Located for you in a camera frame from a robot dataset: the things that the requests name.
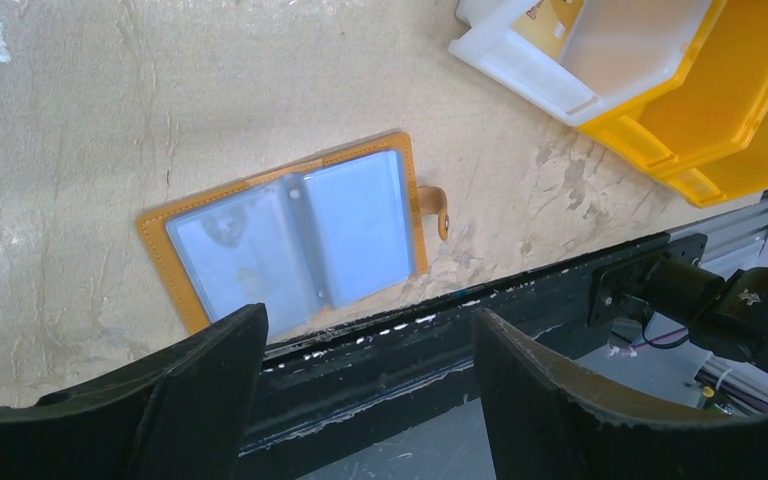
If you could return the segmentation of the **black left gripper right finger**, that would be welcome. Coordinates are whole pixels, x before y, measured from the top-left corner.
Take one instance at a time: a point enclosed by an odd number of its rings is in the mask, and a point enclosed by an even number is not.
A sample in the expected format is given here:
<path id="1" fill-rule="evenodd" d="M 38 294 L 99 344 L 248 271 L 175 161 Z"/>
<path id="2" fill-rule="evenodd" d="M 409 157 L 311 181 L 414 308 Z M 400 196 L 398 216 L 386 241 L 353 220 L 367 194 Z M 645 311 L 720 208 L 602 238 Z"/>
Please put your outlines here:
<path id="1" fill-rule="evenodd" d="M 768 479 L 768 414 L 672 403 L 581 367 L 501 316 L 473 316 L 500 479 Z"/>

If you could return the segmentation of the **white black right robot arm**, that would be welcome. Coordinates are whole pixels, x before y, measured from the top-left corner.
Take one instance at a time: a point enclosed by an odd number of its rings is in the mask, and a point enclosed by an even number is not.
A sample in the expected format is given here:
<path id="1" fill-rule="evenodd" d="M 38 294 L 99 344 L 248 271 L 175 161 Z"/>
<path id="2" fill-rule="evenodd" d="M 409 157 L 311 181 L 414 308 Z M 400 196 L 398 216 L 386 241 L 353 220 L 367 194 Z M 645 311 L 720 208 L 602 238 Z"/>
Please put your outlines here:
<path id="1" fill-rule="evenodd" d="M 737 270 L 725 279 L 664 260 L 645 277 L 639 298 L 684 325 L 690 343 L 768 374 L 768 267 Z"/>

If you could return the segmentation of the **yellow leather card holder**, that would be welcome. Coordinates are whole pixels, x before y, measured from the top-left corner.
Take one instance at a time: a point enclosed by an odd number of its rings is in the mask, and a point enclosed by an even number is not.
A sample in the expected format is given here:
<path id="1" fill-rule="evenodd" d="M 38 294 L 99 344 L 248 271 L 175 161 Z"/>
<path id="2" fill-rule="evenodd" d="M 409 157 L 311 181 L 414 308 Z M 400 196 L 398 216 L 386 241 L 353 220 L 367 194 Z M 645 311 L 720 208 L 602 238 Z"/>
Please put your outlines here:
<path id="1" fill-rule="evenodd" d="M 404 132 L 149 210 L 138 233 L 185 327 L 246 304 L 280 334 L 427 272 L 423 220 L 449 234 L 448 199 L 418 182 Z"/>

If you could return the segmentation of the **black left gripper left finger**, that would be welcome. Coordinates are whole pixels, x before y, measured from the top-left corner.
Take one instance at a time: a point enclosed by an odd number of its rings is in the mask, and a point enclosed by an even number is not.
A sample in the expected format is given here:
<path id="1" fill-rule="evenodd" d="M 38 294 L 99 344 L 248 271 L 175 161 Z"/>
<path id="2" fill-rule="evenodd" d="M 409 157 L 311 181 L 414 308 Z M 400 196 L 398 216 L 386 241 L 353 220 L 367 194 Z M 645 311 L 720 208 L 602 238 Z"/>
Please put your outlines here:
<path id="1" fill-rule="evenodd" d="M 229 479 L 268 334 L 247 305 L 24 408 L 0 407 L 0 479 Z"/>

